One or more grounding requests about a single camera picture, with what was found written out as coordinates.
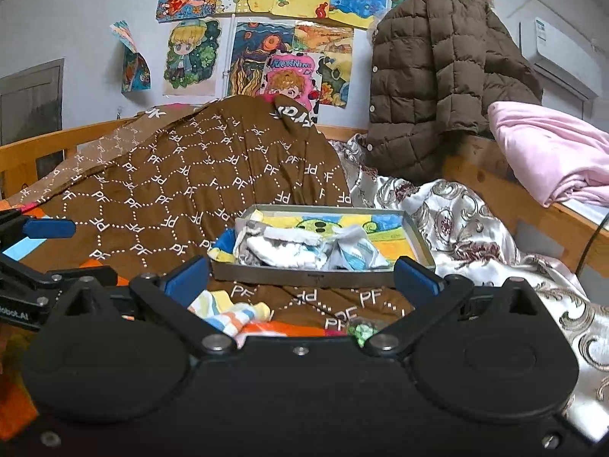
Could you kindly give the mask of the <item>pink folded blanket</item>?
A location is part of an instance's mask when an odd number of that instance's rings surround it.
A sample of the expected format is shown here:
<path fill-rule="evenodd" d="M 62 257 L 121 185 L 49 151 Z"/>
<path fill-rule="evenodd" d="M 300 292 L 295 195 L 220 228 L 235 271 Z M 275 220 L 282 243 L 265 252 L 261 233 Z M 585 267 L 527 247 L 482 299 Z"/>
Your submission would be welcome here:
<path fill-rule="evenodd" d="M 608 205 L 608 134 L 545 106 L 496 101 L 489 128 L 519 183 L 539 204 Z"/>

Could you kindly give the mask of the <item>wooden bed frame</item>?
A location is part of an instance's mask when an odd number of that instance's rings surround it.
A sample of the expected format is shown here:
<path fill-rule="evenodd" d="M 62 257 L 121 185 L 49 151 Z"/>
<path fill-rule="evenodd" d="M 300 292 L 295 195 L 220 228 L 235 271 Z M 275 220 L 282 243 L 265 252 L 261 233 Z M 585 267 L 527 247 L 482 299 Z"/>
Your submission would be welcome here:
<path fill-rule="evenodd" d="M 113 120 L 23 139 L 1 147 L 1 173 L 7 196 L 37 181 L 36 160 L 55 152 L 69 158 L 77 148 L 119 129 L 128 121 Z M 608 275 L 608 232 L 564 204 L 543 208 L 511 176 L 499 148 L 489 139 L 476 137 L 446 158 L 442 175 L 474 190 L 489 209 L 515 233 L 522 222 L 535 227 L 559 244 L 558 259 L 571 271 L 584 266 L 604 278 Z"/>

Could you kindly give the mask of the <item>white blue printed cloth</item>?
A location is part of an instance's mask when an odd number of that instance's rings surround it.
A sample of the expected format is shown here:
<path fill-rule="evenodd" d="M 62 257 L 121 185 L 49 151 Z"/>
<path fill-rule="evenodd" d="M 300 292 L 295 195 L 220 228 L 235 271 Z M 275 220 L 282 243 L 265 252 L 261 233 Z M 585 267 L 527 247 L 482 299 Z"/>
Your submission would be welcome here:
<path fill-rule="evenodd" d="M 244 220 L 235 230 L 233 256 L 242 265 L 321 270 L 327 260 L 325 243 L 324 237 L 310 230 Z"/>

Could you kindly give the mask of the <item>white air conditioner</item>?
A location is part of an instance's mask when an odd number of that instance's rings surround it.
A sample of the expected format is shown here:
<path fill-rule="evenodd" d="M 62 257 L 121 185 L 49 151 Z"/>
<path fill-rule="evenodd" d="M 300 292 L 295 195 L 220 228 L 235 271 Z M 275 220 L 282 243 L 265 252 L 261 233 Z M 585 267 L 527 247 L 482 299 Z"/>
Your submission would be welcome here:
<path fill-rule="evenodd" d="M 519 23 L 520 52 L 537 72 L 584 101 L 603 94 L 602 69 L 573 39 L 546 21 Z"/>

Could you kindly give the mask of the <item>green bead bag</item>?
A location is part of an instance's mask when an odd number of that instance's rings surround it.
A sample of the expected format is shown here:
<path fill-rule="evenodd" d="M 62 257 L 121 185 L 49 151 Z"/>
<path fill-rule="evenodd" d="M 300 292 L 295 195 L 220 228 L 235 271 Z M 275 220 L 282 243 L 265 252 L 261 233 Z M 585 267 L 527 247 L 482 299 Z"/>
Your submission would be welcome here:
<path fill-rule="evenodd" d="M 353 318 L 346 327 L 347 334 L 354 337 L 360 348 L 380 330 L 381 327 L 375 321 L 366 318 Z"/>

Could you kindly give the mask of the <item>brown quilted puffer jacket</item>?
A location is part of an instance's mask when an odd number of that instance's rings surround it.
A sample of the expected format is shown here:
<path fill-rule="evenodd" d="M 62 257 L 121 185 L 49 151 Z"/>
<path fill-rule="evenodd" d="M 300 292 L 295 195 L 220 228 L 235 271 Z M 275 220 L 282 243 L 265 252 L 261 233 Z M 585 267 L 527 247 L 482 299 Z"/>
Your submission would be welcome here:
<path fill-rule="evenodd" d="M 365 163 L 424 184 L 496 101 L 541 104 L 543 88 L 484 0 L 405 0 L 373 37 Z"/>

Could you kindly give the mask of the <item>yellow monster painting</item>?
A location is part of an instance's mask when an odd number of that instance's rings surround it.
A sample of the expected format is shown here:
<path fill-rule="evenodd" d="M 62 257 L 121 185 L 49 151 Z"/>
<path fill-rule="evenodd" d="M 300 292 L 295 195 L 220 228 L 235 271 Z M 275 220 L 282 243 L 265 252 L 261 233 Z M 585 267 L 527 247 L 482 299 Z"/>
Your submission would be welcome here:
<path fill-rule="evenodd" d="M 298 23 L 294 27 L 293 48 L 297 52 L 323 55 L 321 99 L 325 105 L 344 109 L 348 103 L 352 70 L 354 30 Z"/>

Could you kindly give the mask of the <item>pink comic girl poster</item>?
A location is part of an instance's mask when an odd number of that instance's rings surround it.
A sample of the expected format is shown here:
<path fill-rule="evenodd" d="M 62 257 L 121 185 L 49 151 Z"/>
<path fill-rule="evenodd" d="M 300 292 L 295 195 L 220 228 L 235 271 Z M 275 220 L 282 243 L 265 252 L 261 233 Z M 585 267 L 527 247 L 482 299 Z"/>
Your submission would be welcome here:
<path fill-rule="evenodd" d="M 284 95 L 306 109 L 312 121 L 318 119 L 321 97 L 321 53 L 273 53 L 263 67 L 259 95 Z"/>

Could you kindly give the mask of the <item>white floral satin sheet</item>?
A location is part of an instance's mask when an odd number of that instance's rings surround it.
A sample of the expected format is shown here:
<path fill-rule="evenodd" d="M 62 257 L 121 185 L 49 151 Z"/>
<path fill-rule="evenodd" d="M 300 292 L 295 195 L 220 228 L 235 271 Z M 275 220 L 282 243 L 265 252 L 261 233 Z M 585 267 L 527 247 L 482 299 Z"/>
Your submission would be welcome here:
<path fill-rule="evenodd" d="M 380 176 L 364 165 L 360 135 L 333 148 L 357 208 L 405 211 L 429 246 L 438 275 L 464 275 L 477 285 L 524 278 L 561 328 L 579 363 L 579 377 L 563 414 L 592 441 L 608 432 L 608 309 L 588 300 L 560 261 L 518 249 L 506 225 L 473 190 L 436 179 L 416 186 Z"/>

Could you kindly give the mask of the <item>orange patterned mat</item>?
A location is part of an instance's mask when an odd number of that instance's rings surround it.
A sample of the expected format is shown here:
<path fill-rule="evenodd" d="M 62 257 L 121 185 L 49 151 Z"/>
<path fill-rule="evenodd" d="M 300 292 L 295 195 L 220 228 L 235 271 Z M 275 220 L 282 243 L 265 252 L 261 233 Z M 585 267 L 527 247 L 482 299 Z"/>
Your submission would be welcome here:
<path fill-rule="evenodd" d="M 46 219 L 33 206 L 27 216 Z M 49 238 L 48 240 L 71 240 Z M 23 264 L 35 243 L 25 237 L 1 255 Z M 130 293 L 129 281 L 102 286 L 84 276 L 53 290 L 38 330 L 1 321 L 1 435 L 12 438 L 46 409 L 93 420 L 132 419 L 161 406 L 184 383 L 197 352 Z M 253 321 L 233 339 L 256 336 L 324 339 L 327 331 Z"/>

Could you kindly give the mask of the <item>curled paper drawing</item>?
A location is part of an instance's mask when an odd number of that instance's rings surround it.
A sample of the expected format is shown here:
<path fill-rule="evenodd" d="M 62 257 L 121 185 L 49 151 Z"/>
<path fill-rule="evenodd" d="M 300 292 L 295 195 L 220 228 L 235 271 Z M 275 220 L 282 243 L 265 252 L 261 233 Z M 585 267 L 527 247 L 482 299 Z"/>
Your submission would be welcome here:
<path fill-rule="evenodd" d="M 150 69 L 142 54 L 137 50 L 128 24 L 125 21 L 117 21 L 111 24 L 109 28 L 124 47 L 122 92 L 150 90 Z"/>

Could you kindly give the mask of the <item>blond boy drawing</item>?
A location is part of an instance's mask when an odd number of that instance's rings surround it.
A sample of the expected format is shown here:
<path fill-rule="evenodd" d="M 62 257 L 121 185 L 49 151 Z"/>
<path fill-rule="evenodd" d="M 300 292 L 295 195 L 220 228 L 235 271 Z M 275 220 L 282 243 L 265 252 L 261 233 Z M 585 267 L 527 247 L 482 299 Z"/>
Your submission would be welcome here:
<path fill-rule="evenodd" d="M 217 19 L 181 21 L 172 28 L 163 72 L 164 95 L 216 95 L 221 33 Z"/>

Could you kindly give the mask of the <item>grey tray with painting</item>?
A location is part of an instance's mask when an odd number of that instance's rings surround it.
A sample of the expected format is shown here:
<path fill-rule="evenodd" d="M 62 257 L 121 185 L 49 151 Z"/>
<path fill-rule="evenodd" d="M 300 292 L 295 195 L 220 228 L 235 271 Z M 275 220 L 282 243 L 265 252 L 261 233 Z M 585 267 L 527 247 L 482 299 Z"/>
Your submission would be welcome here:
<path fill-rule="evenodd" d="M 392 288 L 405 257 L 435 271 L 405 211 L 319 205 L 255 204 L 209 250 L 219 281 L 341 289 Z"/>

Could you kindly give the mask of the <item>brown PF patterned quilt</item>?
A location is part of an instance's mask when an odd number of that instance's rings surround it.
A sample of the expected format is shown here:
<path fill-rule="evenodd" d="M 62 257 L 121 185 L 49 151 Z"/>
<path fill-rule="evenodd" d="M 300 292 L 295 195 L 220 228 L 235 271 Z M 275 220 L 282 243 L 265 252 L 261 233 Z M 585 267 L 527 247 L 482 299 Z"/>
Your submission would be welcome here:
<path fill-rule="evenodd" d="M 14 260 L 107 265 L 126 283 L 205 255 L 252 205 L 350 202 L 338 155 L 301 106 L 238 96 L 147 109 L 3 206 L 75 224 L 68 240 L 14 244 Z"/>

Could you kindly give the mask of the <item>striped colourful sock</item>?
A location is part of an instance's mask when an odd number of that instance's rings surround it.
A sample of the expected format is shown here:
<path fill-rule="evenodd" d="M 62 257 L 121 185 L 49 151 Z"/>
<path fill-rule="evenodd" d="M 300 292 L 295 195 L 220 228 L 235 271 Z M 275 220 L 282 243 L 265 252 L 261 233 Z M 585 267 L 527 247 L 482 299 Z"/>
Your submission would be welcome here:
<path fill-rule="evenodd" d="M 224 290 L 203 290 L 188 306 L 189 312 L 221 332 L 235 337 L 253 321 L 267 322 L 271 309 L 264 302 L 233 303 Z"/>

